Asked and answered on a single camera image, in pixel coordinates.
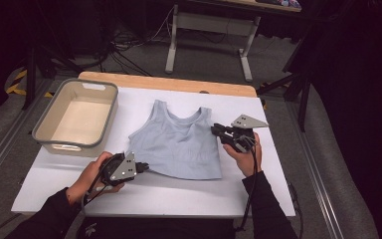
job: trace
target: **black sleeve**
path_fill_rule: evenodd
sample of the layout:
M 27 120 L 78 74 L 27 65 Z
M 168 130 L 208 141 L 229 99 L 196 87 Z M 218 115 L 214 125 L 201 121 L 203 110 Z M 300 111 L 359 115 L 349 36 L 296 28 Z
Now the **black sleeve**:
M 243 179 L 243 182 L 247 192 L 250 193 L 254 184 L 254 176 Z M 254 238 L 297 238 L 262 171 L 257 173 L 251 207 Z
M 67 188 L 46 200 L 42 209 L 20 223 L 6 238 L 64 238 L 81 207 L 70 206 Z

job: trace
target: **person's left hand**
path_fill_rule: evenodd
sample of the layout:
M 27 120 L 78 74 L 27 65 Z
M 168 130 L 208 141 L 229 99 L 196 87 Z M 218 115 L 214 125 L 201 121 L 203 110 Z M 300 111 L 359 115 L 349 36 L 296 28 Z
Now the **person's left hand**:
M 93 181 L 95 180 L 99 168 L 101 164 L 104 162 L 105 159 L 108 159 L 112 157 L 112 154 L 110 152 L 103 152 L 96 161 L 92 161 L 89 163 L 89 165 L 85 168 L 85 170 L 80 175 L 79 179 L 67 189 L 67 198 L 70 202 L 70 205 L 73 205 L 75 202 L 80 203 L 83 199 L 83 196 L 86 194 L 86 192 L 89 190 L 90 186 L 92 185 Z M 112 188 L 111 190 L 105 190 L 100 195 L 103 195 L 104 193 L 108 192 L 118 192 L 122 187 L 124 183 Z M 95 184 L 96 187 L 102 187 L 103 183 L 101 183 L 100 180 L 97 181 Z

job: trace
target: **wooden table edge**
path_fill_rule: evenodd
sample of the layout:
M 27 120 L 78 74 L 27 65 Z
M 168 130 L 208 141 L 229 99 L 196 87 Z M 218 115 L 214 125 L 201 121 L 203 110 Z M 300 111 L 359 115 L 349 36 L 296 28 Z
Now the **wooden table edge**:
M 141 77 L 98 72 L 82 72 L 79 74 L 79 79 L 97 82 L 110 82 L 119 87 L 126 88 L 142 88 L 189 93 L 208 92 L 209 94 L 214 95 L 250 98 L 257 97 L 256 90 L 251 86 L 224 83 L 198 82 L 190 80 Z

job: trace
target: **floor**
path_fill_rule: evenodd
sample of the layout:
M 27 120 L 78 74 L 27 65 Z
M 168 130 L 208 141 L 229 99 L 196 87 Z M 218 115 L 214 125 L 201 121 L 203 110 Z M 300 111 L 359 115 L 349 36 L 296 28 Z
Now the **floor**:
M 155 77 L 250 85 L 255 89 L 261 83 L 271 83 L 287 75 L 282 68 L 296 47 L 289 39 L 258 36 L 249 54 L 254 81 L 247 83 L 237 55 L 238 48 L 245 44 L 245 38 L 181 31 L 174 72 L 167 75 L 164 67 L 169 37 L 167 31 L 160 34 L 165 37 L 158 35 L 153 42 L 131 47 L 122 54 Z M 117 58 L 119 55 L 109 56 L 101 66 L 88 71 L 143 74 L 125 59 L 120 59 L 120 65 Z M 78 57 L 75 63 L 81 65 L 93 61 Z M 16 70 L 8 77 L 8 85 L 20 71 Z M 48 80 L 38 73 L 38 91 L 53 93 L 63 80 L 76 76 L 71 71 L 59 69 L 56 77 Z M 299 234 L 302 229 L 303 238 L 308 239 L 378 238 L 371 215 L 346 169 L 319 95 L 311 89 L 306 132 L 302 133 L 295 124 L 298 103 L 285 102 L 283 91 L 274 90 L 262 99 L 266 101 L 266 115 L 286 179 L 297 192 L 302 212 L 303 222 L 298 216 L 289 218 L 294 230 Z M 22 95 L 11 94 L 0 108 L 0 224 L 14 215 L 12 203 L 41 147 L 32 139 L 31 130 L 50 98 L 37 97 L 26 111 L 21 111 L 24 100 Z M 26 218 L 19 216 L 0 229 L 0 238 Z M 67 238 L 75 237 L 81 219 L 79 216 Z M 237 238 L 252 238 L 251 224 L 250 220 L 247 231 L 239 233 Z

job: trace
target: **desk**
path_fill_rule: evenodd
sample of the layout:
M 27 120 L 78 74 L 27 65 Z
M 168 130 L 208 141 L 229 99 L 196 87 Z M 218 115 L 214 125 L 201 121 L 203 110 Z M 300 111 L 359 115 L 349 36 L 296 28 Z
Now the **desk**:
M 299 12 L 299 8 L 284 7 L 274 4 L 258 3 L 255 0 L 219 0 L 213 2 L 227 2 L 232 4 L 249 5 L 259 8 L 271 8 L 281 11 Z M 231 34 L 247 37 L 247 44 L 245 48 L 239 49 L 241 59 L 241 66 L 243 68 L 244 77 L 246 82 L 251 82 L 253 76 L 251 74 L 250 65 L 248 63 L 248 53 L 250 52 L 251 45 L 253 44 L 254 37 L 256 36 L 257 28 L 260 24 L 260 16 L 256 16 L 253 21 L 240 20 L 224 17 L 207 16 L 195 13 L 186 13 L 179 11 L 178 4 L 174 5 L 173 18 L 172 18 L 172 34 L 169 46 L 169 52 L 166 61 L 165 72 L 171 74 L 173 72 L 173 65 L 175 62 L 176 54 L 176 32 L 178 28 L 215 32 L 223 34 Z
M 110 152 L 127 150 L 127 137 L 145 123 L 155 97 L 168 102 L 169 109 L 180 118 L 189 116 L 190 112 L 195 112 L 198 106 L 202 106 L 211 108 L 212 121 L 221 124 L 231 123 L 240 114 L 266 120 L 260 99 L 255 97 L 254 89 L 247 86 L 87 72 L 81 73 L 79 78 L 112 82 L 120 86 L 118 110 L 104 148 Z M 151 88 L 165 88 L 170 91 L 150 90 Z M 201 90 L 224 95 L 196 94 Z M 227 96 L 227 91 L 251 96 L 231 97 Z M 261 136 L 263 144 L 263 168 L 266 176 L 284 213 L 292 216 L 293 205 L 270 129 L 257 128 L 256 132 Z M 222 179 L 183 180 L 145 172 L 128 182 L 119 193 L 97 198 L 87 206 L 87 215 L 242 217 L 247 200 L 247 193 L 241 182 L 242 172 L 222 148 L 220 141 L 219 153 Z M 64 186 L 71 185 L 91 160 L 95 159 L 50 154 L 42 147 L 13 204 L 12 211 L 33 213 L 39 210 L 50 195 Z

